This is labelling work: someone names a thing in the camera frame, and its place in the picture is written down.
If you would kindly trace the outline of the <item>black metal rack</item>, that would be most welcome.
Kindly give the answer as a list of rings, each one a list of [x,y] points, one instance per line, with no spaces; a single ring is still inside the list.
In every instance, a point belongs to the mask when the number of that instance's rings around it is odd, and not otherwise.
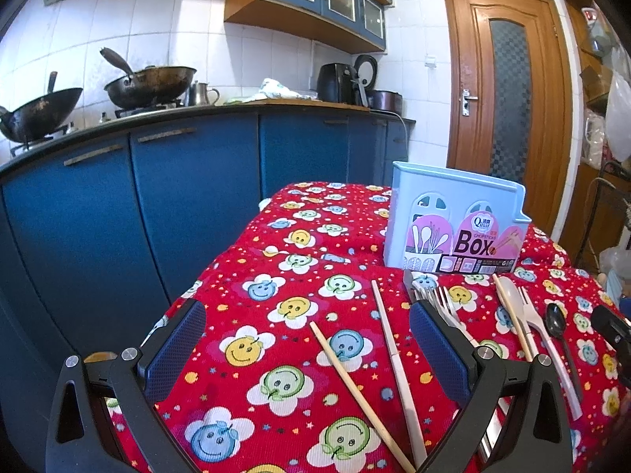
[[[581,239],[574,265],[595,274],[599,254],[625,239],[630,205],[630,171],[616,160],[604,160],[600,169],[581,164],[577,188],[580,196]]]

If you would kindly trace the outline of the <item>steel kettle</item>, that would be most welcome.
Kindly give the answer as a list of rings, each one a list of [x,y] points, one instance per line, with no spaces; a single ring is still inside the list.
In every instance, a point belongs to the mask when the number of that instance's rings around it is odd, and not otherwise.
[[[214,88],[210,88],[205,82],[194,81],[188,90],[187,105],[194,106],[215,106],[220,98],[220,93]]]

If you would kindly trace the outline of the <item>light blue utensil box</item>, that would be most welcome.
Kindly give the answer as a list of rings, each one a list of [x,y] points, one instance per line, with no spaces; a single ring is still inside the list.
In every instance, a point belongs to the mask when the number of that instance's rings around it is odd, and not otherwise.
[[[530,224],[524,203],[518,182],[396,161],[384,264],[424,274],[510,272]]]

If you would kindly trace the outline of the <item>wooden shelf unit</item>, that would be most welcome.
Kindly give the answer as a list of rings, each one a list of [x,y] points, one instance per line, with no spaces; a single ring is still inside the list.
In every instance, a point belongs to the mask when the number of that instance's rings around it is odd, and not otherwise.
[[[587,21],[582,10],[587,6],[591,6],[594,0],[565,0],[565,3],[572,24],[574,37],[577,41],[577,51],[579,52],[582,95],[582,103],[580,106],[580,116],[582,118],[580,131],[584,131],[587,118],[592,113],[596,113],[596,115],[601,117],[605,116],[609,88],[611,87],[612,71],[604,66],[601,59],[588,47]],[[581,239],[580,196],[579,188],[577,188],[580,166],[581,164],[588,164],[594,169],[600,169],[599,164],[592,166],[588,163],[586,154],[590,146],[587,144],[584,134],[581,134],[580,139],[581,159],[577,167],[577,177],[574,181],[568,216],[564,229],[562,230],[562,236],[560,236],[560,244],[572,257],[573,263]]]

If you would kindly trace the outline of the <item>blue kitchen base cabinets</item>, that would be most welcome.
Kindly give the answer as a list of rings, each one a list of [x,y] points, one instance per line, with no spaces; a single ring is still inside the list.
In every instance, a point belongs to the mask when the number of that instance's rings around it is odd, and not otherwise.
[[[71,354],[138,344],[292,182],[389,184],[412,121],[289,104],[180,108],[67,134],[1,169],[1,425],[45,467]]]

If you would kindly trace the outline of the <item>black plastic spoon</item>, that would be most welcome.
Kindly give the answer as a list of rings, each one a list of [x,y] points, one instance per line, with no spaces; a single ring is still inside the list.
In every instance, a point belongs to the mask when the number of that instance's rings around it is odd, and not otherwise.
[[[567,329],[566,318],[562,308],[557,303],[547,303],[544,325],[545,328],[547,328],[547,332],[549,332],[554,339],[557,339],[559,343],[562,344],[562,349],[564,350],[564,354],[569,365],[572,384],[575,393],[577,393],[577,399],[581,402],[583,400],[583,391],[581,388],[579,373],[577,372],[577,367],[575,366],[573,357],[571,356],[570,347],[564,336]]]

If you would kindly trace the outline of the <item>white plastic bag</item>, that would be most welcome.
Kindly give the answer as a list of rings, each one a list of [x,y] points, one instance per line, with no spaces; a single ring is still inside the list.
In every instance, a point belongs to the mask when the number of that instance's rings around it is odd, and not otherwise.
[[[614,72],[607,98],[605,135],[613,157],[622,162],[631,155],[630,86],[625,78]]]

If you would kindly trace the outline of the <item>crumpled cloth on counter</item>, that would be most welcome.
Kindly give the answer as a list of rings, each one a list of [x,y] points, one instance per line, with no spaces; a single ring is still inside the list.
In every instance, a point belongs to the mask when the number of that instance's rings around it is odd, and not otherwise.
[[[276,79],[265,78],[258,91],[246,97],[244,102],[264,101],[264,99],[305,99],[305,96],[289,89]]]

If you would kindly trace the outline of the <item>wooden door with glass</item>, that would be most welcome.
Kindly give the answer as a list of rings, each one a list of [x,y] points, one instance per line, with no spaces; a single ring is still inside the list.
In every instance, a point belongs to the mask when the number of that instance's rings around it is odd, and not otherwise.
[[[448,167],[509,179],[551,233],[571,142],[567,45],[553,0],[446,0],[451,52]]]

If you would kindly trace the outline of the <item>black wok on stove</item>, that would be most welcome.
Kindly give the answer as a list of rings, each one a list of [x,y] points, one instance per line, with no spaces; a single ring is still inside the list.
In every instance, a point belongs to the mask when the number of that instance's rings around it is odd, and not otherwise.
[[[99,53],[110,65],[124,72],[122,77],[104,87],[113,104],[123,110],[175,101],[189,88],[197,72],[187,66],[148,66],[134,71],[114,50],[104,47]]]

